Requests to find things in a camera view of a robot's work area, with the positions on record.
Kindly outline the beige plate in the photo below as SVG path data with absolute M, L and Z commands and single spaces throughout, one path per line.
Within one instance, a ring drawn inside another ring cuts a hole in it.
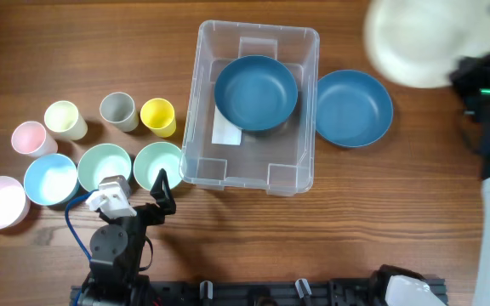
M 372 66 L 410 88 L 441 88 L 465 57 L 490 53 L 490 0 L 373 0 L 363 26 Z

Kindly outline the blue plate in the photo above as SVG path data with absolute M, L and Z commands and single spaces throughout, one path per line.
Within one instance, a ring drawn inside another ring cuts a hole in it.
M 249 55 L 232 61 L 214 84 L 220 113 L 241 130 L 262 132 L 283 124 L 293 113 L 298 87 L 279 61 Z
M 316 131 L 334 145 L 373 144 L 389 131 L 393 116 L 386 88 L 365 72 L 334 71 L 317 83 Z

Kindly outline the pale pink bowl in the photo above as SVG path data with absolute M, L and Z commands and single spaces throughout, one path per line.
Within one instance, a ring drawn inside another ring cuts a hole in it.
M 0 176 L 0 230 L 21 222 L 31 202 L 24 187 L 15 178 Z

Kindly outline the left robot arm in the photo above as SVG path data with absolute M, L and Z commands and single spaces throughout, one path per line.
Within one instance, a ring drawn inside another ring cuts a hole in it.
M 150 226 L 161 225 L 176 213 L 165 170 L 158 172 L 150 195 L 155 200 L 133 207 L 131 189 L 122 176 L 104 178 L 99 188 L 86 195 L 88 208 L 106 225 L 97 229 L 86 251 L 90 271 L 80 287 L 72 290 L 71 305 L 162 305 L 150 279 L 141 273 L 144 246 L 153 248 L 146 236 Z

